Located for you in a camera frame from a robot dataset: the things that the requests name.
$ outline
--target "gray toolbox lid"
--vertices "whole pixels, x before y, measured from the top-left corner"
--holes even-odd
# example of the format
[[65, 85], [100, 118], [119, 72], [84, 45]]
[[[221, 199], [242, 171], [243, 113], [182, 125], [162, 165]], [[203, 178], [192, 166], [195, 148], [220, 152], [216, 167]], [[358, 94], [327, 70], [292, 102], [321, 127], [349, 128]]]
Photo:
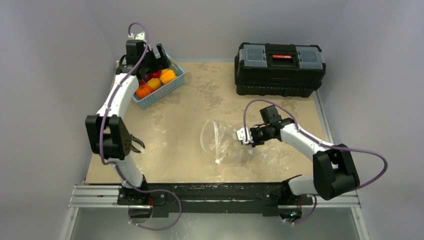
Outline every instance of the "gray toolbox lid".
[[245, 67], [264, 67], [267, 65], [265, 45], [246, 44], [239, 51], [239, 61], [244, 60]]
[[323, 53], [316, 46], [297, 46], [296, 51], [301, 69], [323, 69]]

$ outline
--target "beige table surface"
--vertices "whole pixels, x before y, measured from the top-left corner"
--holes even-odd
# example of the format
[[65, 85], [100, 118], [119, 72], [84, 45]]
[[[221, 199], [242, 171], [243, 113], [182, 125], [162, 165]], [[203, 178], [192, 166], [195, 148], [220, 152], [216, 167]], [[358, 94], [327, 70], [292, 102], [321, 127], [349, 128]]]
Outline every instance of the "beige table surface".
[[[186, 71], [185, 84], [146, 109], [134, 101], [124, 118], [128, 131], [144, 141], [142, 153], [131, 152], [149, 183], [279, 182], [299, 174], [312, 174], [312, 163], [296, 149], [278, 140], [253, 148], [248, 162], [215, 163], [203, 151], [200, 133], [208, 119], [240, 127], [246, 104], [257, 98], [287, 108], [299, 124], [324, 139], [314, 98], [240, 96], [234, 84], [234, 63], [180, 63]], [[255, 102], [247, 113], [247, 125], [262, 123], [259, 110], [268, 103]], [[103, 166], [93, 154], [85, 182], [120, 183], [113, 167]]]

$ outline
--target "plastic basket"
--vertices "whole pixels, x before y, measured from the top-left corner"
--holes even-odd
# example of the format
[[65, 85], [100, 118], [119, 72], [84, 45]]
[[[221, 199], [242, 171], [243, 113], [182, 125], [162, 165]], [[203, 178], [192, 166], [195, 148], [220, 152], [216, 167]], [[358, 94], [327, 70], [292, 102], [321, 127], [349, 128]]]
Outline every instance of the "plastic basket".
[[168, 56], [171, 65], [170, 69], [172, 69], [175, 72], [176, 78], [172, 81], [170, 81], [168, 84], [165, 84], [161, 86], [158, 90], [152, 92], [148, 96], [144, 97], [143, 99], [138, 98], [135, 94], [132, 96], [132, 99], [140, 105], [142, 109], [147, 108], [152, 103], [156, 102], [157, 100], [165, 97], [170, 92], [177, 89], [179, 86], [184, 84], [184, 78], [186, 76], [186, 72], [181, 66], [176, 65], [173, 60]]

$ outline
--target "gray wall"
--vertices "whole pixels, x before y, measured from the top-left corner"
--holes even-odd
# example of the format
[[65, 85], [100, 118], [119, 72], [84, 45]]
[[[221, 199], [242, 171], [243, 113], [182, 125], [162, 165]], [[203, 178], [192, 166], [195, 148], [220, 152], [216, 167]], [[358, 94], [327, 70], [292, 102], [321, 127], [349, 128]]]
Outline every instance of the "gray wall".
[[87, 2], [116, 59], [125, 54], [128, 24], [142, 22], [175, 59], [231, 61], [242, 42], [324, 45], [347, 0]]
[[[372, 149], [387, 174], [359, 191], [373, 240], [423, 239], [424, 2], [349, 0], [324, 47], [319, 95], [337, 142]], [[354, 155], [365, 182], [380, 159]]]
[[57, 240], [115, 62], [84, 0], [0, 5], [0, 238]]

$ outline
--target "black toolbox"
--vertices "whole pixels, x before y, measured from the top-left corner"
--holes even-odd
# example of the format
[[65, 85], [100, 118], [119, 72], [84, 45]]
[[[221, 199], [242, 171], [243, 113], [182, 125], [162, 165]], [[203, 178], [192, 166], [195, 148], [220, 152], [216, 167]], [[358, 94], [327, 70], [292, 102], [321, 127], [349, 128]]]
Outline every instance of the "black toolbox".
[[321, 87], [325, 73], [322, 50], [317, 45], [244, 42], [234, 59], [239, 95], [307, 98]]

